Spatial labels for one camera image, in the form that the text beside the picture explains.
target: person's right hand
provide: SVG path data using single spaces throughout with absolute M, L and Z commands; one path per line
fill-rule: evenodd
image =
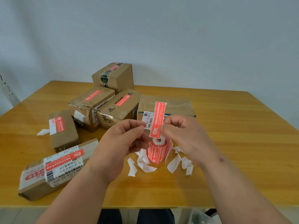
M 193 117 L 170 115 L 164 120 L 160 131 L 173 139 L 192 162 L 200 167 L 209 160 L 220 158 L 219 150 Z

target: pants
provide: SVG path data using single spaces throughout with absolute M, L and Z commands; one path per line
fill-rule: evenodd
M 97 224 L 122 224 L 119 209 L 102 209 Z M 170 209 L 140 209 L 137 224 L 175 224 Z

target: tiled floor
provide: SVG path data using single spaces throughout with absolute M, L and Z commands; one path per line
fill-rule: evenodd
M 278 207 L 279 211 L 293 224 L 299 224 L 299 207 Z M 176 224 L 187 224 L 191 209 L 171 209 Z M 33 224 L 45 208 L 0 208 L 0 224 Z M 123 224 L 135 224 L 139 209 L 121 209 Z M 215 224 L 221 224 L 219 216 L 213 217 Z

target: table top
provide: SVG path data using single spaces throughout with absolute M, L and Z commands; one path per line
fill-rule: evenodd
M 37 201 L 18 196 L 19 179 L 29 163 L 54 154 L 48 129 L 49 114 L 67 109 L 67 101 L 91 89 L 92 83 L 51 81 L 0 117 L 0 206 L 47 206 L 61 189 Z M 146 95 L 188 98 L 196 119 L 222 152 L 276 205 L 299 205 L 299 131 L 248 92 L 135 86 Z M 82 142 L 101 139 L 99 129 L 82 128 Z M 130 155 L 137 160 L 136 154 Z M 213 207 L 203 173 L 194 167 L 191 176 L 177 168 L 156 165 L 152 173 L 138 169 L 128 177 L 128 157 L 121 175 L 109 186 L 104 208 Z

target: white paper scrap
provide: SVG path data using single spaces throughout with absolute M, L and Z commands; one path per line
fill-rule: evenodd
M 135 162 L 132 160 L 132 158 L 128 158 L 128 164 L 129 164 L 129 167 L 130 167 L 130 172 L 129 172 L 128 176 L 135 177 L 135 174 L 137 172 L 137 168 L 135 167 L 134 163 Z
M 167 169 L 168 169 L 171 173 L 173 173 L 173 172 L 177 169 L 178 165 L 180 164 L 180 161 L 181 161 L 181 156 L 180 156 L 180 154 L 178 154 L 178 155 L 176 156 L 176 158 L 174 158 L 174 159 L 167 165 Z
M 37 136 L 45 135 L 45 134 L 48 134 L 48 133 L 50 133 L 50 130 L 42 129 L 42 130 L 37 134 Z
M 193 164 L 189 163 L 187 166 L 186 175 L 191 175 L 193 171 Z
M 151 167 L 151 166 L 149 166 L 149 165 L 145 165 L 145 164 L 143 164 L 142 162 L 137 162 L 137 165 L 144 171 L 144 172 L 146 172 L 146 173 L 149 173 L 149 172 L 153 172 L 153 171 L 155 171 L 157 168 L 155 168 L 155 167 Z
M 146 149 L 141 149 L 138 155 L 138 162 L 142 162 L 143 164 L 147 165 L 150 163 L 149 158 L 147 157 L 147 150 Z
M 176 147 L 173 147 L 172 149 L 174 149 L 174 150 L 175 150 L 175 153 L 178 153 L 178 152 L 185 153 L 185 152 L 183 152 L 183 150 L 181 150 L 181 148 L 180 148 L 180 147 L 178 147 L 178 146 L 176 146 Z
M 192 161 L 188 160 L 188 158 L 185 157 L 185 156 L 181 159 L 181 161 L 182 161 L 182 168 L 183 169 L 186 169 L 186 167 L 188 166 L 188 164 L 192 163 Z

